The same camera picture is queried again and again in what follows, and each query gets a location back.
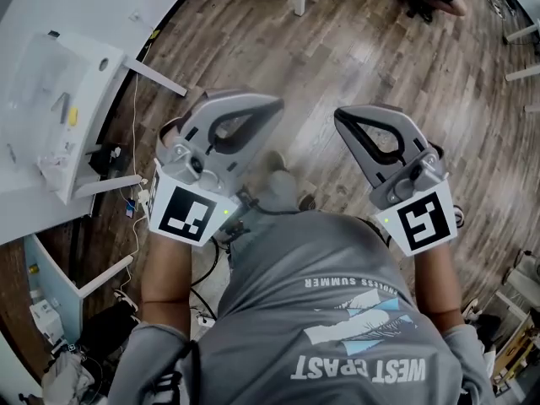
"wooden floor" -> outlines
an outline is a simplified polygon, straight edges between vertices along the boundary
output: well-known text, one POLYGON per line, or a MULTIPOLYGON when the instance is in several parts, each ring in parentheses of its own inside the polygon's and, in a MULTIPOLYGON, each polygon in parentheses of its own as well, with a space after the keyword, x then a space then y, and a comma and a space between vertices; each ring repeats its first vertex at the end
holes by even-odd
MULTIPOLYGON (((436 13, 427 25, 408 18, 399 0, 308 0, 301 18, 293 15, 294 0, 187 0, 145 62, 189 93, 182 99, 139 80, 138 172, 151 178, 156 131, 183 115, 205 89, 247 85, 285 99, 284 119, 265 149, 285 152, 318 207, 369 217, 370 186, 332 114, 341 105, 400 106, 445 150, 454 202, 466 214, 452 242, 463 300, 487 301, 520 247, 540 253, 540 116, 523 112, 538 97, 540 78, 504 79, 536 61, 532 46, 501 40, 528 21, 522 15, 503 21, 487 0, 466 2, 466 18, 436 13)), ((112 142, 131 145, 133 91, 134 80, 107 134, 112 142)), ((385 134, 375 136, 388 144, 385 134)), ((84 227, 79 269, 71 272, 78 280, 135 250, 133 219, 124 210, 120 194, 108 193, 100 216, 84 227)), ((69 235, 69 225, 41 238, 53 256, 65 259, 68 239, 61 233, 69 235)), ((143 225, 138 234, 141 250, 126 287, 135 298, 148 253, 143 225)), ((412 285, 412 260, 396 247, 392 252, 412 285)), ((119 276, 113 284, 127 278, 119 276)), ((88 299, 85 315, 111 302, 104 287, 88 299)))

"gray t-shirt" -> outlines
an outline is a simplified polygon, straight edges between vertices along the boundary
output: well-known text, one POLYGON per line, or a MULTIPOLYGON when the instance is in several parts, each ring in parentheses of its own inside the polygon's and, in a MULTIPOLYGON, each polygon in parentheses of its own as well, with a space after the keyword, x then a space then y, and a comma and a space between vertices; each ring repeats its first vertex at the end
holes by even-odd
MULTIPOLYGON (((187 343, 171 327, 133 330, 109 404, 151 403, 174 367, 189 390, 187 343)), ((381 239, 349 216, 276 218, 235 261, 198 346, 201 404, 494 404, 474 328, 441 336, 381 239)))

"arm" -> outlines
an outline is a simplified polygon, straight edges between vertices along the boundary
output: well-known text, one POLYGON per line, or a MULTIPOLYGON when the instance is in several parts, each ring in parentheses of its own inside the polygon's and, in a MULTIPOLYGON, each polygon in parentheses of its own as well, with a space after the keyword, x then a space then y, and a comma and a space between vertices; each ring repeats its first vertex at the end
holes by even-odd
POLYGON ((191 284, 192 248, 180 241, 152 234, 141 286, 142 320, 174 327, 189 338, 191 284))
POLYGON ((447 332, 465 324, 461 313, 462 293, 445 243, 414 258, 418 309, 437 327, 447 332))

